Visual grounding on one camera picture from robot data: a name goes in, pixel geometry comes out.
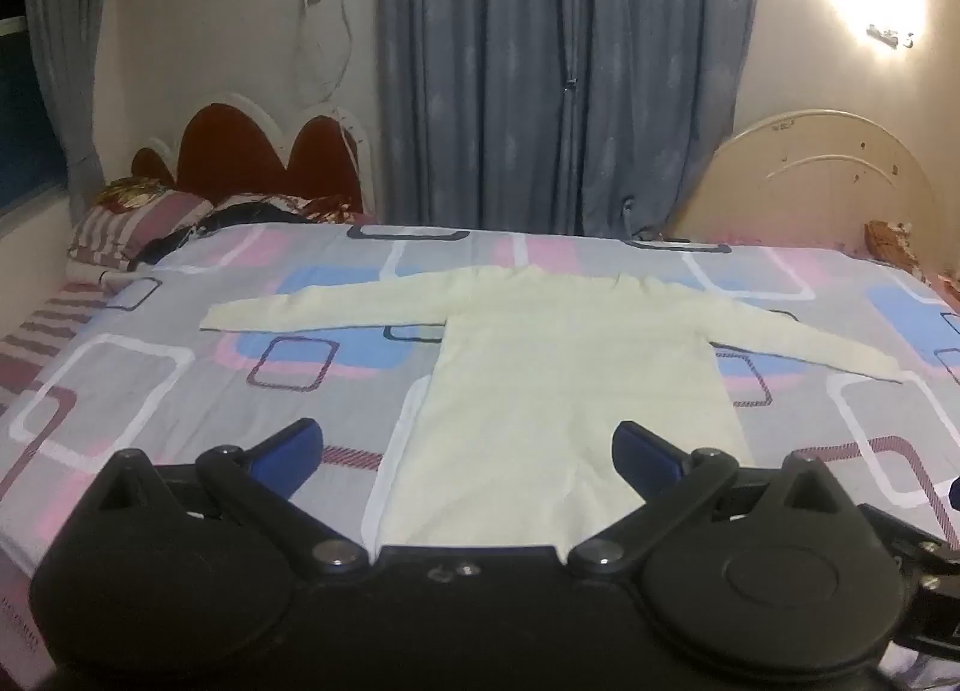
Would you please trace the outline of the striped pink pillow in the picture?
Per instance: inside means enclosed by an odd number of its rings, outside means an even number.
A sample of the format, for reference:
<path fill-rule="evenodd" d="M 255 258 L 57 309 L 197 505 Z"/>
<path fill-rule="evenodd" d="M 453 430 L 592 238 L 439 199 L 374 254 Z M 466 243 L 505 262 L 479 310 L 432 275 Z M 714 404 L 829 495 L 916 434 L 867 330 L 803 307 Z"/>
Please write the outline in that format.
<path fill-rule="evenodd" d="M 76 225 L 68 257 L 80 264 L 125 271 L 148 242 L 189 228 L 212 210 L 208 200 L 179 191 L 94 203 Z"/>

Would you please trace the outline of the floral dark blanket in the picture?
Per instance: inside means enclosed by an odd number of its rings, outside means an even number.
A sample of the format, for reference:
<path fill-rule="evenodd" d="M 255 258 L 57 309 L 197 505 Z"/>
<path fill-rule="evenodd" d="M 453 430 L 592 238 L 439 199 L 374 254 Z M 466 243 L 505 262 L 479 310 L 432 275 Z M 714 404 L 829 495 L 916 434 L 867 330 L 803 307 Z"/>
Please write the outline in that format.
<path fill-rule="evenodd" d="M 94 203 L 119 202 L 121 197 L 177 191 L 155 179 L 125 178 L 111 182 L 96 196 Z M 130 262 L 126 271 L 139 265 L 156 265 L 195 239 L 212 236 L 224 228 L 260 223 L 293 223 L 293 225 L 370 225 L 373 219 L 363 214 L 345 196 L 325 196 L 305 199 L 290 194 L 236 194 L 220 203 L 212 203 L 213 210 L 199 223 L 164 238 L 148 242 L 140 254 Z"/>

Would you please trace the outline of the red white scalloped headboard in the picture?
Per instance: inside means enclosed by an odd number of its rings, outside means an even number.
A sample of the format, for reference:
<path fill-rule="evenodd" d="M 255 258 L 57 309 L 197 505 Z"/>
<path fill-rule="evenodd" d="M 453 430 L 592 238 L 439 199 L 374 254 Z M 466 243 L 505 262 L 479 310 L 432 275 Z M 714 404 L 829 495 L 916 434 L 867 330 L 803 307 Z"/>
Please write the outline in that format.
<path fill-rule="evenodd" d="M 356 116 L 316 104 L 281 127 L 239 93 L 202 103 L 172 143 L 149 137 L 133 152 L 130 174 L 213 203 L 242 193 L 342 196 L 371 215 L 373 150 Z"/>

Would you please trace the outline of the cream knit sweater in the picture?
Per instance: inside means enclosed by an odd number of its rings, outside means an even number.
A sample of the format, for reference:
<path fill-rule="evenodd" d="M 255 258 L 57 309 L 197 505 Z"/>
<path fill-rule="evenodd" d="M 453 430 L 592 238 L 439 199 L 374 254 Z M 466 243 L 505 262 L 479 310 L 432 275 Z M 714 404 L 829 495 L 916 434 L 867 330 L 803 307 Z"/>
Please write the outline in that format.
<path fill-rule="evenodd" d="M 724 296 L 651 277 L 467 267 L 206 313 L 225 332 L 436 326 L 438 359 L 398 427 L 364 545 L 550 546 L 568 553 L 638 506 L 612 437 L 633 421 L 682 449 L 747 459 L 716 353 L 732 347 L 898 381 L 895 358 Z"/>

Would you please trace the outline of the brown stuffed toy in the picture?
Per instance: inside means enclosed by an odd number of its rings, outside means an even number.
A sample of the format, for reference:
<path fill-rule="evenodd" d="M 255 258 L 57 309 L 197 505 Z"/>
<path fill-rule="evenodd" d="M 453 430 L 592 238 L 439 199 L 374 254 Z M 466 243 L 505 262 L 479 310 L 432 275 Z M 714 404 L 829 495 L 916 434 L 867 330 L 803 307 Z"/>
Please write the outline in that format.
<path fill-rule="evenodd" d="M 871 220 L 864 225 L 864 242 L 872 259 L 908 274 L 916 274 L 919 260 L 911 249 L 910 236 L 910 223 Z"/>

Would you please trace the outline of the left blue side curtain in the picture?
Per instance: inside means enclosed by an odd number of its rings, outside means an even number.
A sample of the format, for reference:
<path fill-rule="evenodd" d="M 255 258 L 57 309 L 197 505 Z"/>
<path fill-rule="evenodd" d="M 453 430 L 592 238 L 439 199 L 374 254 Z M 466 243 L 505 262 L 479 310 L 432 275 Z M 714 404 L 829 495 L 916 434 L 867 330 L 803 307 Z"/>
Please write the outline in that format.
<path fill-rule="evenodd" d="M 32 62 L 67 168 L 70 218 L 78 221 L 104 184 L 94 145 L 94 77 L 104 0 L 26 0 Z"/>

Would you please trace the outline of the cream arched headboard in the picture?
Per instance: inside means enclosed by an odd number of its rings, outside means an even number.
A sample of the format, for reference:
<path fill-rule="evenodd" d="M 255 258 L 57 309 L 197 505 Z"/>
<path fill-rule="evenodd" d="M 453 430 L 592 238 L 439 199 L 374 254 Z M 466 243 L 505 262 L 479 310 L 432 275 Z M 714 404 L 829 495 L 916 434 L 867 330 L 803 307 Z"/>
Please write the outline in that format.
<path fill-rule="evenodd" d="M 838 109 L 765 119 L 724 142 L 669 223 L 675 238 L 864 256 L 871 221 L 910 228 L 924 269 L 949 264 L 934 186 L 907 145 Z"/>

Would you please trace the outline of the blue grey window curtain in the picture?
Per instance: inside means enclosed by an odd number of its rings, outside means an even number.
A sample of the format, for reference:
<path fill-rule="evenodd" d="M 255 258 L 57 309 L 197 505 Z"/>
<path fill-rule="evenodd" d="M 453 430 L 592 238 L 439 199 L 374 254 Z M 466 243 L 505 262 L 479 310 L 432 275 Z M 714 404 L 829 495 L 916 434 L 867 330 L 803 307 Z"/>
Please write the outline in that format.
<path fill-rule="evenodd" d="M 646 238 L 732 131 L 757 0 L 379 0 L 395 223 Z"/>

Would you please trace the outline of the patterned grey pink bedsheet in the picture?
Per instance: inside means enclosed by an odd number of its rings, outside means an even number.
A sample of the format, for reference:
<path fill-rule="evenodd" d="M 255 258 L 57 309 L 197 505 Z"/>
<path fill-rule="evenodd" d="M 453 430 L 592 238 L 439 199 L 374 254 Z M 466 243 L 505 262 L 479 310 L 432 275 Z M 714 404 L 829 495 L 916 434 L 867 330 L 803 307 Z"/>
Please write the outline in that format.
<path fill-rule="evenodd" d="M 50 671 L 29 577 L 110 454 L 160 464 L 251 446 L 317 420 L 322 465 L 296 493 L 370 537 L 398 444 L 427 393 L 433 327 L 217 334 L 213 304 L 469 265 L 659 278 L 761 306 L 895 356 L 898 386 L 721 350 L 719 370 L 761 465 L 808 450 L 844 488 L 946 540 L 958 535 L 958 317 L 907 272 L 828 249 L 622 242 L 387 226 L 251 225 L 190 242 L 120 292 L 70 285 L 2 345 L 2 665 Z"/>

